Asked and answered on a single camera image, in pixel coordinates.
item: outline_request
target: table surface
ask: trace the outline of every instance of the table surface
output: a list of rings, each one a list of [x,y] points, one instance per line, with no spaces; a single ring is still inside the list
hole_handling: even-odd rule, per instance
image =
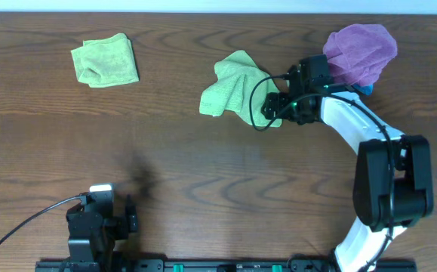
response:
[[[399,55],[366,105],[431,144],[435,211],[386,256],[437,270],[437,17],[391,15],[0,14],[0,238],[33,213],[90,185],[117,183],[138,204],[130,256],[288,258],[326,255],[355,218],[355,154],[326,125],[259,133],[234,113],[198,113],[214,63],[246,50],[271,74],[320,54],[328,35],[381,23]],[[140,81],[91,89],[69,53],[118,32]],[[0,248],[0,271],[65,258],[61,206]]]

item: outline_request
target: light green towel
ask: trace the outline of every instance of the light green towel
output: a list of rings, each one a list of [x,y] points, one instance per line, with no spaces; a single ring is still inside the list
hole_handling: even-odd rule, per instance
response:
[[[269,76],[258,69],[248,54],[237,51],[215,64],[217,82],[203,91],[200,101],[200,113],[220,116],[224,110],[237,113],[247,124],[251,125],[248,104],[250,93],[254,86],[263,78]],[[254,121],[257,126],[265,126],[269,120],[265,119],[260,109],[266,94],[279,92],[273,80],[263,82],[255,91],[252,101]],[[277,119],[272,127],[279,127],[281,119]]]
[[[133,48],[125,34],[84,41],[71,51],[77,80],[91,88],[102,88],[139,81]]]

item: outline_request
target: blue object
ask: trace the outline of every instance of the blue object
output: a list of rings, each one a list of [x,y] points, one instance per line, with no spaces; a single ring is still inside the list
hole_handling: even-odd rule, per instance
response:
[[[353,85],[354,88],[358,89],[361,93],[365,94],[365,95],[371,95],[372,94],[372,90],[373,90],[373,85],[369,85],[369,86],[364,86],[361,87],[357,84]]]

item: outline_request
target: wood grain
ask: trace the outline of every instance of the wood grain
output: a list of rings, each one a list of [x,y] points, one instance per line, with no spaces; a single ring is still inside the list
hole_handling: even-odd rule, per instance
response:
[[[257,133],[239,117],[198,113],[214,63],[244,49],[271,74],[320,54],[332,31],[382,23],[399,55],[365,103],[431,144],[435,213],[386,256],[437,271],[437,17],[244,14],[0,14],[0,238],[45,206],[115,182],[139,204],[130,255],[287,258],[325,255],[355,217],[355,155],[322,124]],[[69,51],[117,32],[141,81],[90,89]],[[0,271],[67,255],[59,207],[0,248]]]

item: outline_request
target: green cloth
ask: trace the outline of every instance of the green cloth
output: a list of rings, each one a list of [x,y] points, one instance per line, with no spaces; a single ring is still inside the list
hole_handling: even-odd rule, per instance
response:
[[[119,33],[111,38],[84,41],[71,51],[77,80],[91,88],[139,81],[131,41]]]
[[[203,91],[200,101],[200,113],[220,116],[224,110],[231,110],[238,114],[247,124],[251,125],[248,104],[250,93],[255,85],[269,76],[258,69],[248,54],[237,51],[215,64],[217,82]],[[257,126],[265,126],[269,120],[265,119],[260,109],[265,101],[266,94],[279,92],[273,80],[267,80],[258,86],[252,101],[252,112]],[[277,119],[272,127],[279,127],[281,119]]]

